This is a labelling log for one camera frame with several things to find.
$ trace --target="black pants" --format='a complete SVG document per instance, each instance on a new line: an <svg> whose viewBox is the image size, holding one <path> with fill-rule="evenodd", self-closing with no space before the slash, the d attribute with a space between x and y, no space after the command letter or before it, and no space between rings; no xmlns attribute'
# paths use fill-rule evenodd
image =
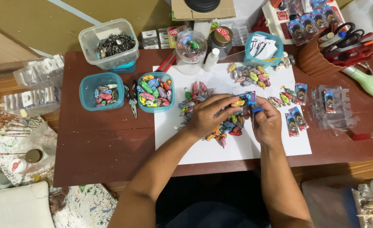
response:
<svg viewBox="0 0 373 228"><path fill-rule="evenodd" d="M235 207L254 222L269 224L258 171L172 177L156 203L156 223L172 220L190 205L214 201Z"/></svg>

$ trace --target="brown table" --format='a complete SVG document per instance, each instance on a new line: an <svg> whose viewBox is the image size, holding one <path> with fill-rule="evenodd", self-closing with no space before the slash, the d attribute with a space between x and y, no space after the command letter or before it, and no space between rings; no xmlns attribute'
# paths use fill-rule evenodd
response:
<svg viewBox="0 0 373 228"><path fill-rule="evenodd" d="M240 50L242 47L236 47L232 52ZM297 55L297 49L292 45L285 45L285 50ZM131 84L142 74L151 72L152 66L160 65L172 51L140 50L136 71L121 74L123 82ZM137 107L138 118L135 119L128 103L123 108L110 111L86 111L81 106L78 97L81 80L101 72L104 70L86 62L82 52L66 53L55 187L128 181L155 150L153 114ZM356 81L342 73L313 78L295 66L293 72L295 80L307 84L309 88L319 85L349 88L352 111L354 116L361 118L353 132L373 132L373 97L364 92ZM291 166L373 159L373 140L354 142L349 134L331 137L328 132L317 130L317 123L309 118L308 105L302 106L302 109L310 125L307 132L312 154L288 157ZM179 165L174 176L252 170L258 165L259 159Z"/></svg>

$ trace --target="person's left hand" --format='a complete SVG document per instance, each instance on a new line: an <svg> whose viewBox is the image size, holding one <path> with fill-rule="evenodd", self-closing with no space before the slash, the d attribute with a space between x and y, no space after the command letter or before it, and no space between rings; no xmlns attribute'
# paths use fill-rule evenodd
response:
<svg viewBox="0 0 373 228"><path fill-rule="evenodd" d="M238 101L238 99L238 96L228 93L211 96L193 107L192 118L184 128L196 136L198 140L209 135L227 117L241 110L241 107L229 107L215 115L223 107Z"/></svg>

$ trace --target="brown pot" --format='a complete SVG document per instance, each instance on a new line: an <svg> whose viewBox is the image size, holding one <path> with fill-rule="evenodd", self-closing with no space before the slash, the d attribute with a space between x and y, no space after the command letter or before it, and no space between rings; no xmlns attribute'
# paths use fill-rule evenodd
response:
<svg viewBox="0 0 373 228"><path fill-rule="evenodd" d="M318 45L316 37L299 52L298 65L303 72L312 77L328 76L346 68L336 66L327 61L320 53Z"/></svg>

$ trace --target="gold jar lid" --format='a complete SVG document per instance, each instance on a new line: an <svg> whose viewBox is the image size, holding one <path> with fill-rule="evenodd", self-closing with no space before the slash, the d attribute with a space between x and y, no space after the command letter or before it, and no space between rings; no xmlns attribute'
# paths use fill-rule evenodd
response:
<svg viewBox="0 0 373 228"><path fill-rule="evenodd" d="M233 33L226 26L217 27L214 32L214 43L219 46L226 46L233 39Z"/></svg>
<svg viewBox="0 0 373 228"><path fill-rule="evenodd" d="M29 150L26 155L25 159L28 163L37 163L42 159L43 153L39 149L32 149Z"/></svg>

